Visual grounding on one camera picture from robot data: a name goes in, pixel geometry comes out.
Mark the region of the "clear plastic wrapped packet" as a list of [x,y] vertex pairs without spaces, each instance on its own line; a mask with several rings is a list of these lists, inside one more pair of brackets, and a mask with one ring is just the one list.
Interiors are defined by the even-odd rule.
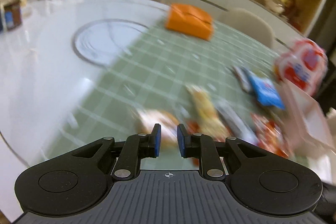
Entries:
[[245,69],[243,67],[233,66],[232,71],[236,79],[238,80],[241,89],[248,94],[254,94],[252,84],[248,78]]

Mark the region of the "pink cardboard box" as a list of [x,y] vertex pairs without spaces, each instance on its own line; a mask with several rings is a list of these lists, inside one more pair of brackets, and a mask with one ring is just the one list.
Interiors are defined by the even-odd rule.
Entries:
[[282,122],[290,149],[298,156],[314,159],[334,151],[333,137],[319,103],[288,80],[281,83],[279,93],[286,107]]

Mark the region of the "orange tissue box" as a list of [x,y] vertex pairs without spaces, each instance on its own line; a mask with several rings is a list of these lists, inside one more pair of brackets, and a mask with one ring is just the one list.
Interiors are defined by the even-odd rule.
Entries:
[[209,13],[183,3],[170,5],[165,27],[206,41],[210,41],[214,33],[213,18]]

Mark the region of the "blue seaweed snack packet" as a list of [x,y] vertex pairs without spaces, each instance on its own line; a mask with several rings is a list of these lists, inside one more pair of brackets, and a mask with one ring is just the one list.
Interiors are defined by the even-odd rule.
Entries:
[[285,110],[285,105],[280,94],[268,77],[258,76],[253,72],[248,72],[248,80],[256,94],[257,101],[261,105]]

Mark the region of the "silver foil snack packet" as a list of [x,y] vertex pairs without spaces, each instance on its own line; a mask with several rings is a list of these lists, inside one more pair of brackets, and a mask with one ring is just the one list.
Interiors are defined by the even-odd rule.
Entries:
[[215,104],[220,120],[229,129],[232,136],[257,145],[258,139],[252,129],[240,118],[227,101],[219,101]]

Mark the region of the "green grid tablecloth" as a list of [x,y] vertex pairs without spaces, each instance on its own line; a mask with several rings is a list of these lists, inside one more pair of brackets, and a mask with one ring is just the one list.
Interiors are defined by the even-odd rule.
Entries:
[[195,96],[200,89],[215,106],[229,106],[252,126],[252,114],[266,115],[242,91],[233,66],[272,77],[278,54],[222,23],[211,41],[168,31],[159,21],[129,46],[102,74],[87,97],[68,115],[45,149],[51,159],[105,136],[123,141],[150,129],[157,115],[186,126],[199,121]]

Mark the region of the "rabbit face snack bag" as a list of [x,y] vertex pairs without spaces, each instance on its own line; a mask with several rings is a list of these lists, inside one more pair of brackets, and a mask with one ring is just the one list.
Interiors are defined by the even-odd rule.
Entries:
[[279,81],[288,80],[310,96],[318,91],[327,73],[326,52],[314,41],[305,38],[281,54],[274,62],[274,73]]

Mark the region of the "red chicken snack packet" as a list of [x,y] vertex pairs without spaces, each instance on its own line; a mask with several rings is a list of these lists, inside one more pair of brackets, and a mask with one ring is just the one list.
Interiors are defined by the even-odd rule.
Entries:
[[255,126],[258,146],[278,156],[289,157],[289,149],[279,125],[273,120],[258,114],[251,114]]

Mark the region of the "orange round snack packet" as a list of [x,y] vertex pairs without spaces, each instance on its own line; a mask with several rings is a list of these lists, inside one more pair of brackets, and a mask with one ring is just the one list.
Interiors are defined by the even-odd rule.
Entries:
[[161,126],[161,147],[171,148],[178,145],[177,126],[179,120],[164,110],[136,110],[136,128],[139,133],[151,134],[154,126]]

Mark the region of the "yellow snack packet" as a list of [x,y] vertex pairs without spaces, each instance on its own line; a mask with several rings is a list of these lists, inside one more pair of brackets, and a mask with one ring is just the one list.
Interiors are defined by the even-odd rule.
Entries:
[[200,133],[211,136],[215,141],[225,142],[230,133],[221,122],[208,91],[200,86],[187,85],[197,115]]

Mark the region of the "dark jar with blue label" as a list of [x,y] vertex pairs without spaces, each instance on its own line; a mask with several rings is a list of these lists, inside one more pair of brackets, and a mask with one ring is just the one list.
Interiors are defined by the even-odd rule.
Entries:
[[5,25],[8,31],[18,28],[22,25],[21,1],[9,0],[3,4],[5,13]]

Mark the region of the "glass lazy susan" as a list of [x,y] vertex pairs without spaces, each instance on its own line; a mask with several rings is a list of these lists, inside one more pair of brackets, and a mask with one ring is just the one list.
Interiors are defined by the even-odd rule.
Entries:
[[108,67],[120,55],[130,56],[130,45],[148,29],[148,26],[131,20],[95,20],[75,32],[73,51],[91,64]]

